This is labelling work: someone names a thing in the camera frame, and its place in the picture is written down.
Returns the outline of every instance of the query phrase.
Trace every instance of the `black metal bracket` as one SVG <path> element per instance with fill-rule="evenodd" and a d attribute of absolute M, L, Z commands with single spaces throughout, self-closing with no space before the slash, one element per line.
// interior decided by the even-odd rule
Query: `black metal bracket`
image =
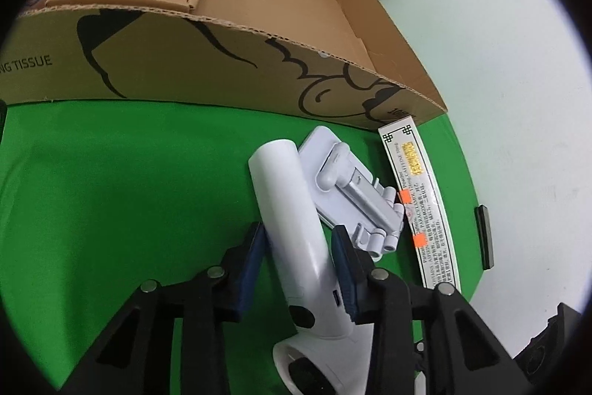
<path fill-rule="evenodd" d="M 250 307 L 263 255 L 263 224 L 253 223 L 219 266 L 192 280 L 140 285 L 66 380 L 65 395 L 168 395 L 176 318 L 183 319 L 181 394 L 228 395 L 223 321 Z"/>
<path fill-rule="evenodd" d="M 487 206 L 479 205 L 475 208 L 475 220 L 477 221 L 477 233 L 481 248 L 481 264 L 483 270 L 491 270 L 493 268 L 493 241 Z"/>
<path fill-rule="evenodd" d="M 580 318 L 581 315 L 575 309 L 559 303 L 557 315 L 549 318 L 547 327 L 514 357 L 533 385 L 540 385 L 550 374 Z"/>
<path fill-rule="evenodd" d="M 375 268 L 353 247 L 343 226 L 331 250 L 346 311 L 356 324 L 374 323 L 366 395 L 413 395 L 419 365 L 430 395 L 522 395 L 531 388 L 475 310 L 450 283 L 427 289 Z M 421 320 L 421 356 L 412 320 Z"/>

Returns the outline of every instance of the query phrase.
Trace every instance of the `printed label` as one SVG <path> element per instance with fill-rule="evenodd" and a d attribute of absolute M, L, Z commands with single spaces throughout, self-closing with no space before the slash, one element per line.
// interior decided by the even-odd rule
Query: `printed label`
<path fill-rule="evenodd" d="M 52 66 L 51 56 L 43 54 L 42 56 L 28 56 L 11 61 L 0 61 L 0 74 L 11 73 L 23 69 L 36 67 Z"/>
<path fill-rule="evenodd" d="M 457 257 L 436 177 L 411 117 L 378 130 L 405 204 L 426 288 L 447 281 L 461 290 Z"/>

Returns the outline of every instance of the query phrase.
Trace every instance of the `orange sticker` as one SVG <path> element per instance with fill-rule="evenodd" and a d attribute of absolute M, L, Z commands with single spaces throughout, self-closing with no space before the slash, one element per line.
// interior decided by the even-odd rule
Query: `orange sticker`
<path fill-rule="evenodd" d="M 427 238 L 425 233 L 417 233 L 413 235 L 413 245 L 415 248 L 422 248 L 427 244 Z"/>
<path fill-rule="evenodd" d="M 401 203 L 403 203 L 404 205 L 413 203 L 413 200 L 411 199 L 411 193 L 408 189 L 402 189 L 401 191 L 399 191 L 399 199 L 401 200 Z"/>

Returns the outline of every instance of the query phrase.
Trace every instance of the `corrugated cardboard edge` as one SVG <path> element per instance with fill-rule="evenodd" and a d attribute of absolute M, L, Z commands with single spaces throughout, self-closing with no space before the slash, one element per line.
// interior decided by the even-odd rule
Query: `corrugated cardboard edge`
<path fill-rule="evenodd" d="M 442 96 L 437 91 L 425 68 L 421 65 L 421 61 L 404 39 L 404 36 L 393 24 L 393 20 L 384 10 L 382 4 L 378 0 L 335 1 L 339 5 L 344 18 L 349 23 L 349 27 L 353 30 L 353 35 L 359 39 L 359 45 L 355 43 L 354 39 L 350 39 L 349 47 L 351 48 L 351 44 L 353 44 L 353 49 L 330 49 L 328 45 L 320 47 L 320 44 L 315 41 L 316 38 L 314 36 L 294 36 L 293 32 L 284 32 L 283 29 L 267 29 L 264 24 L 256 24 L 256 27 L 253 27 L 251 21 L 247 18 L 228 18 L 219 11 L 191 12 L 188 6 L 195 5 L 197 8 L 197 0 L 190 0 L 187 5 L 179 7 L 176 5 L 158 4 L 154 0 L 144 0 L 144 2 L 134 2 L 133 0 L 130 0 L 130 2 L 127 2 L 127 0 L 125 2 L 123 0 L 69 0 L 68 3 L 60 4 L 56 3 L 55 0 L 48 0 L 47 4 L 49 7 L 57 5 L 73 7 L 83 4 L 84 6 L 88 6 L 88 8 L 106 5 L 107 8 L 118 10 L 127 9 L 128 11 L 162 9 L 160 11 L 161 13 L 179 11 L 186 14 L 179 14 L 179 17 L 185 17 L 189 21 L 205 20 L 209 24 L 229 26 L 239 29 L 242 32 L 256 33 L 258 36 L 282 39 L 283 42 L 300 49 L 325 53 L 332 60 L 346 62 L 352 67 L 370 74 L 377 82 L 386 81 L 393 86 L 405 88 L 409 95 L 425 106 L 433 106 L 434 111 L 440 113 L 446 112 L 446 106 Z M 359 56 L 351 56 L 350 54 L 353 53 L 358 53 Z"/>
<path fill-rule="evenodd" d="M 241 31 L 246 31 L 246 32 L 252 32 L 255 34 L 259 34 L 262 36 L 267 36 L 268 38 L 274 38 L 274 39 L 279 39 L 283 42 L 286 42 L 288 44 L 292 44 L 301 48 L 305 48 L 307 50 L 310 51 L 317 51 L 314 47 L 307 45 L 307 44 L 303 44 L 301 42 L 296 42 L 296 41 L 292 41 L 291 39 L 288 38 L 283 38 L 282 36 L 276 36 L 276 35 L 272 35 L 269 32 L 266 32 L 264 30 L 259 30 L 259 29 L 254 29 L 252 27 L 249 26 L 241 26 L 238 24 L 235 24 L 233 22 L 227 21 L 227 20 L 222 20 L 222 19 L 217 19 L 214 17 L 206 17 L 206 16 L 195 16 L 192 14 L 188 14 L 188 13 L 183 13 L 183 12 L 179 12 L 179 11 L 173 11 L 173 10 L 166 10 L 166 9 L 160 9 L 157 7 L 141 7 L 141 6 L 118 6 L 118 5 L 113 5 L 113 4 L 67 4 L 67 5 L 63 5 L 63 6 L 52 6 L 52 7 L 44 7 L 42 9 L 33 9 L 33 10 L 29 10 L 29 11 L 25 11 L 22 14 L 19 15 L 19 17 L 17 17 L 17 20 L 21 17 L 32 17 L 32 16 L 38 16 L 47 12 L 56 12 L 56 11 L 74 11 L 74 10 L 92 10 L 92 9 L 118 9 L 118 10 L 127 10 L 127 11 L 141 11 L 141 12 L 149 12 L 149 13 L 153 13 L 153 14 L 162 14 L 164 16 L 169 16 L 169 17 L 181 17 L 183 19 L 188 19 L 191 21 L 203 21 L 203 22 L 208 22 L 211 24 L 217 24 L 218 26 L 224 26 L 224 27 L 228 27 L 230 29 L 234 29 L 234 30 L 241 30 Z M 370 73 L 373 76 L 382 79 L 384 81 L 387 81 L 389 83 L 393 83 L 396 84 L 404 89 L 406 89 L 407 91 L 421 97 L 422 99 L 425 99 L 427 101 L 429 101 L 432 105 L 436 106 L 436 108 L 438 108 L 440 111 L 442 111 L 443 113 L 448 112 L 448 109 L 446 108 L 446 106 L 440 106 L 438 103 L 434 102 L 433 100 L 431 100 L 429 97 L 425 96 L 424 94 L 421 94 L 419 91 L 416 91 L 413 88 L 410 88 L 409 86 L 406 86 L 402 83 L 398 83 L 386 76 L 382 76 L 379 73 L 377 73 L 376 71 L 371 71 L 368 70 L 367 68 L 364 68 L 362 66 L 359 66 L 356 63 L 353 63 L 347 59 L 344 58 L 340 58 L 337 56 L 333 56 L 331 54 L 327 54 L 329 57 L 339 60 L 343 63 L 347 63 L 350 64 L 352 66 L 357 67 L 358 69 L 366 72 L 366 73 Z"/>

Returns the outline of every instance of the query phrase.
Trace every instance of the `white plastic part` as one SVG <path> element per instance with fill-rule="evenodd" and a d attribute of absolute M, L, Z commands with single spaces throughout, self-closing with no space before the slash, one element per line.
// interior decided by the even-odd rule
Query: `white plastic part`
<path fill-rule="evenodd" d="M 335 186 L 343 188 L 349 183 L 356 167 L 350 160 L 351 151 L 346 143 L 337 143 L 317 175 L 317 186 L 329 191 Z"/>
<path fill-rule="evenodd" d="M 405 206 L 402 205 L 401 203 L 393 204 L 393 210 L 395 210 L 397 213 L 399 213 L 401 215 L 401 217 L 403 217 L 403 215 L 405 214 Z M 399 228 L 399 231 L 401 231 L 401 229 L 403 229 L 403 220 L 402 219 L 401 219 L 401 227 Z"/>
<path fill-rule="evenodd" d="M 353 323 L 335 302 L 337 277 L 296 145 L 264 144 L 249 159 L 249 170 L 286 301 L 314 316 L 312 328 L 297 330 L 321 338 L 349 335 Z"/>
<path fill-rule="evenodd" d="M 249 170 L 288 305 L 304 307 L 314 316 L 312 327 L 297 326 L 297 335 L 273 348 L 277 372 L 292 394 L 303 395 L 289 366 L 306 357 L 338 395 L 363 395 L 374 326 L 356 326 L 345 312 L 295 144 L 264 144 L 249 159 Z"/>
<path fill-rule="evenodd" d="M 327 378 L 338 395 L 363 395 L 368 381 L 374 325 L 356 325 L 353 332 L 339 340 L 322 340 L 307 333 L 277 343 L 273 361 L 290 393 L 303 395 L 292 381 L 289 365 L 298 358 L 308 358 Z"/>
<path fill-rule="evenodd" d="M 370 241 L 368 241 L 368 248 L 366 249 L 372 258 L 376 258 L 383 252 L 384 240 L 387 237 L 387 232 L 376 228 L 370 234 Z"/>
<path fill-rule="evenodd" d="M 383 251 L 384 252 L 393 252 L 397 249 L 397 245 L 399 243 L 399 237 L 389 234 L 386 238 L 384 238 L 383 244 Z"/>
<path fill-rule="evenodd" d="M 324 223 L 330 228 L 344 225 L 356 247 L 366 251 L 370 233 L 376 228 L 384 229 L 392 238 L 387 249 L 372 253 L 374 261 L 396 249 L 404 210 L 394 208 L 397 191 L 392 186 L 383 188 L 350 147 L 325 126 L 315 128 L 298 153 Z"/>
<path fill-rule="evenodd" d="M 388 203 L 390 207 L 394 207 L 395 199 L 397 197 L 397 190 L 394 189 L 392 186 L 387 186 L 383 190 L 383 198 L 384 201 Z"/>

